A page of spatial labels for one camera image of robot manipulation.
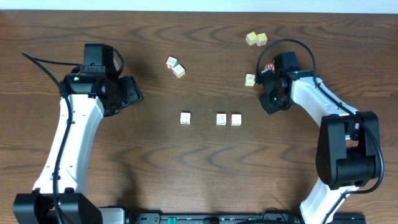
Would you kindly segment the red edged wooden block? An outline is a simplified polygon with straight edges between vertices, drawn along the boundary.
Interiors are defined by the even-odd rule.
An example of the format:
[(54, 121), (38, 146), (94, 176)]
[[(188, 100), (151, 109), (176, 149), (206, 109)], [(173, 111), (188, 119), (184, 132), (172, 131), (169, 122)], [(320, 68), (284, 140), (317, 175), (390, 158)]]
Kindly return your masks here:
[(242, 115), (241, 114), (232, 114), (231, 115), (231, 125), (232, 126), (240, 126), (242, 124)]

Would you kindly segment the blue letter X block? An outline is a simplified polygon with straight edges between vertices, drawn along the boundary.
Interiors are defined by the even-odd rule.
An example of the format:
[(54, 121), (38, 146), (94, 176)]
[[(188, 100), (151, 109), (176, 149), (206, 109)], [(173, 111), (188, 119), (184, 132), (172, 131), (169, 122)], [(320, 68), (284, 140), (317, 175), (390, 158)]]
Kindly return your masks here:
[(216, 125), (217, 126), (224, 126), (227, 122), (227, 115), (225, 113), (218, 113), (216, 115)]

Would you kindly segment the green edged wooden block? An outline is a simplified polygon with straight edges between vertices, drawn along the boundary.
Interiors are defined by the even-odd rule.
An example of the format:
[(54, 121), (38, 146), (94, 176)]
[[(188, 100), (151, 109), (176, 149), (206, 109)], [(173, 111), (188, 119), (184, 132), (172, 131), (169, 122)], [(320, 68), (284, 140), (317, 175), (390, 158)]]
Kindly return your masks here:
[(190, 124), (191, 123), (191, 113), (181, 112), (180, 114), (180, 124)]

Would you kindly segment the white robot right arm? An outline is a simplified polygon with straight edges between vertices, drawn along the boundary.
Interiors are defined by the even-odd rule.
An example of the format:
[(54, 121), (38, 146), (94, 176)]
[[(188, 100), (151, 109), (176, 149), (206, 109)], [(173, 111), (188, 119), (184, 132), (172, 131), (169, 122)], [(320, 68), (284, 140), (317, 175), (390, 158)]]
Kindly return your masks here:
[(318, 124), (315, 157), (318, 180), (300, 204), (304, 223), (331, 223), (353, 194), (368, 194), (381, 184), (384, 161), (379, 120), (334, 95), (313, 70), (263, 70), (256, 82), (264, 87), (260, 102), (268, 114), (301, 106)]

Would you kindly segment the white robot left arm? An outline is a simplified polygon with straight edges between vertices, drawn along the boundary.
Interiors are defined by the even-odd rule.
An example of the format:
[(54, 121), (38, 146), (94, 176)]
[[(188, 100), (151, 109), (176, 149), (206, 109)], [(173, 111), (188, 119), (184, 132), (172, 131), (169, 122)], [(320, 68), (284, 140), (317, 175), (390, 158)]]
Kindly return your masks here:
[(106, 112), (98, 96), (71, 94), (60, 102), (52, 148), (32, 193), (17, 194), (13, 212), (19, 223), (134, 223), (122, 207), (96, 207), (86, 197), (92, 145)]

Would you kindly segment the red letter V block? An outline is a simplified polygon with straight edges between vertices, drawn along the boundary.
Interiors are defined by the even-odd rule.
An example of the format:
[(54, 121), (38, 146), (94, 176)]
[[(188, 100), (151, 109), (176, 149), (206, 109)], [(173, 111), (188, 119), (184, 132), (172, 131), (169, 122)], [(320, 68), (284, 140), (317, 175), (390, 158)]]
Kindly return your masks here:
[(267, 64), (266, 64), (266, 69), (269, 69), (269, 70), (274, 71), (274, 70), (275, 70), (274, 64), (273, 64), (273, 63), (267, 63)]

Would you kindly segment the yellow picture block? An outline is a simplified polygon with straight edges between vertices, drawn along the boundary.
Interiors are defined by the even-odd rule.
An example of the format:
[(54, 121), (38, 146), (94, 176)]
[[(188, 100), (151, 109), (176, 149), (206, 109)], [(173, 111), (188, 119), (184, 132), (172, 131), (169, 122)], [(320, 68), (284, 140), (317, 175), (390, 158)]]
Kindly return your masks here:
[(256, 76), (254, 74), (246, 74), (245, 85), (254, 86), (255, 83), (256, 83)]

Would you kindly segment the yellow letter block right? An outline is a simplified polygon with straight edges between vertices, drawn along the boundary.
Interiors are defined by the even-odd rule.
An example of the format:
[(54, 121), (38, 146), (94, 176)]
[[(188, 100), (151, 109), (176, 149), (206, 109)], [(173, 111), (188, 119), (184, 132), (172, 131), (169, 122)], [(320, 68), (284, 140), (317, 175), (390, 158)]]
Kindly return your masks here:
[(268, 41), (268, 38), (267, 38), (267, 35), (265, 32), (257, 35), (257, 42), (256, 42), (257, 46), (260, 47), (260, 46), (266, 45), (267, 41)]

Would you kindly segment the yellow letter block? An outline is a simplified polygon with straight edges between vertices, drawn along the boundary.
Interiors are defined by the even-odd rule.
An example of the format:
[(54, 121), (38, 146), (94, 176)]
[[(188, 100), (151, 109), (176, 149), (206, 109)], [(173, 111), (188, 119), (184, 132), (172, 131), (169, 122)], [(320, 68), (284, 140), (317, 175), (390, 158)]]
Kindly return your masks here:
[(257, 43), (257, 34), (255, 32), (250, 32), (246, 35), (246, 42), (248, 45), (253, 45)]
[(256, 42), (257, 46), (260, 47), (260, 46), (266, 45), (267, 41), (268, 41), (268, 38), (267, 38), (267, 35), (265, 32), (257, 35), (257, 42)]

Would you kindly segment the yellow letter block left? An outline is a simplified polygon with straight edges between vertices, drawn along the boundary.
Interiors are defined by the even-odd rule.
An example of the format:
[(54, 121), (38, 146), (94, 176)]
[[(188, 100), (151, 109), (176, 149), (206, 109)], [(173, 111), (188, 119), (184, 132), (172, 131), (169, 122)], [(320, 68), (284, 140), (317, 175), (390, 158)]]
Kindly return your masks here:
[(246, 35), (246, 42), (248, 45), (253, 45), (257, 43), (257, 34), (255, 32), (250, 32)]

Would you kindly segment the red number three block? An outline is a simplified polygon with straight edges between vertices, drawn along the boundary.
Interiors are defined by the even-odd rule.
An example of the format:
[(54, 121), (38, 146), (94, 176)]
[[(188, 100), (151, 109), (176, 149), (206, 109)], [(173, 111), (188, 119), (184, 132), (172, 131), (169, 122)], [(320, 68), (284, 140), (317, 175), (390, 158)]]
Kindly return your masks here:
[(178, 65), (178, 59), (174, 57), (169, 57), (166, 61), (166, 66), (168, 69), (173, 69)]

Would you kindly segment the umbrella picture block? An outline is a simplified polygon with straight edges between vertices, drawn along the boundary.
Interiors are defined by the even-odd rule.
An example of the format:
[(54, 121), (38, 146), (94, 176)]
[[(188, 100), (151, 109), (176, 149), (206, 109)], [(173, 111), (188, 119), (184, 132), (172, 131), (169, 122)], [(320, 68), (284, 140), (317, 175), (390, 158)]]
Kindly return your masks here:
[(181, 78), (186, 73), (185, 69), (180, 64), (176, 65), (172, 70), (177, 78)]

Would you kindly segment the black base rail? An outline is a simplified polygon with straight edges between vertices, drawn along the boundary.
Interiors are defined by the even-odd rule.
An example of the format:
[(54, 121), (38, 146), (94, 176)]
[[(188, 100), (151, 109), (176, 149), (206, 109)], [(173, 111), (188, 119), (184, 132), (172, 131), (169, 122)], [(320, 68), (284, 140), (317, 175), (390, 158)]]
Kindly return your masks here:
[(166, 214), (160, 212), (132, 213), (122, 207), (101, 207), (103, 223), (131, 224), (237, 224), (237, 223), (294, 223), (304, 220), (300, 215), (267, 209), (262, 214), (212, 213)]

